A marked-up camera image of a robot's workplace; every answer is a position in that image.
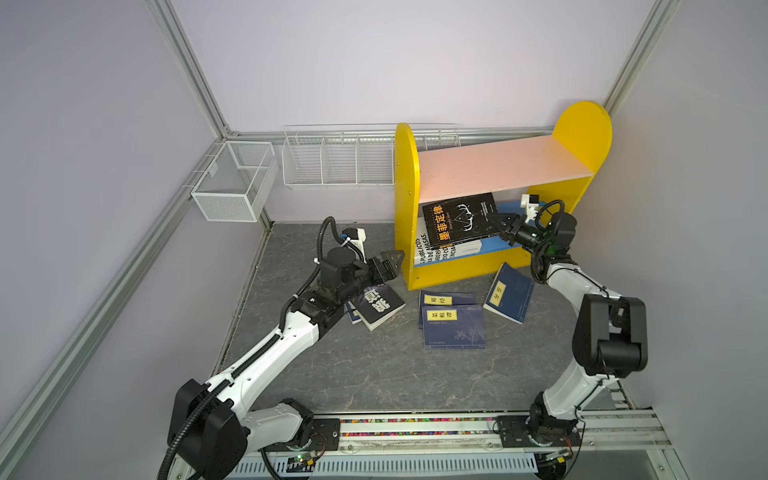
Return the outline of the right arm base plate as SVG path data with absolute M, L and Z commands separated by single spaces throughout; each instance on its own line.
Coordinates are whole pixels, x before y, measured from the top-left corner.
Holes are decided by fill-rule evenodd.
M 501 415 L 492 425 L 504 448 L 523 447 L 577 447 L 582 444 L 582 435 L 576 420 L 546 418 L 534 422 L 528 415 Z

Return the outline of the black book orange title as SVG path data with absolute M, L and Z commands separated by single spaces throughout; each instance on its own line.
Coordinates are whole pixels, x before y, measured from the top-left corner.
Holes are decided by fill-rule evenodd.
M 482 193 L 440 200 L 422 206 L 430 246 L 442 248 L 496 234 L 490 217 L 497 213 L 493 195 Z

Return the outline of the white booklet black text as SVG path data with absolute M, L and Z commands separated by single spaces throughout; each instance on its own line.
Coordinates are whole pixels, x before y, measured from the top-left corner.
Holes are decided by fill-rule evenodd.
M 422 217 L 417 218 L 418 233 L 415 240 L 414 265 L 424 265 L 457 257 L 477 254 L 482 249 L 482 240 L 472 240 L 458 245 L 433 248 L 429 243 L 426 224 Z

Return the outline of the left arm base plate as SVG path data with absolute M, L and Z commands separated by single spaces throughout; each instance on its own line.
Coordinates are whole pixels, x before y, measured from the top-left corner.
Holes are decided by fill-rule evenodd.
M 304 423 L 295 437 L 265 448 L 268 452 L 337 451 L 341 440 L 341 421 L 334 417 L 314 417 Z

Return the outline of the dark eye cover book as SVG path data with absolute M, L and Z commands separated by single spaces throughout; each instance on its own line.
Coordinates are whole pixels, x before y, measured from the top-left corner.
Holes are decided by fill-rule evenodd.
M 402 310 L 405 301 L 389 284 L 380 284 L 367 288 L 352 305 L 367 329 L 373 331 Z

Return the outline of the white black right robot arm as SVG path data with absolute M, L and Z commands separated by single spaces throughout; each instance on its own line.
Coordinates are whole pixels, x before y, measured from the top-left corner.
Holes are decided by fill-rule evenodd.
M 600 392 L 646 367 L 646 306 L 608 289 L 572 259 L 577 220 L 562 200 L 541 207 L 531 224 L 517 213 L 493 213 L 490 223 L 500 238 L 530 253 L 533 280 L 558 291 L 577 315 L 573 359 L 530 407 L 528 435 L 544 446 L 575 431 L 581 410 Z

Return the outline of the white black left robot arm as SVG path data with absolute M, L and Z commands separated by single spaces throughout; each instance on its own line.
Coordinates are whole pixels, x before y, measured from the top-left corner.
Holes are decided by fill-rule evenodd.
M 321 223 L 314 268 L 281 307 L 277 325 L 229 367 L 204 382 L 191 379 L 177 391 L 157 478 L 169 478 L 176 458 L 192 468 L 196 479 L 223 479 L 250 452 L 264 453 L 278 444 L 311 445 L 314 414 L 300 402 L 286 399 L 262 410 L 252 406 L 295 358 L 337 324 L 348 303 L 400 275 L 403 251 L 367 256 L 363 246 L 361 234 L 338 231 L 334 217 Z

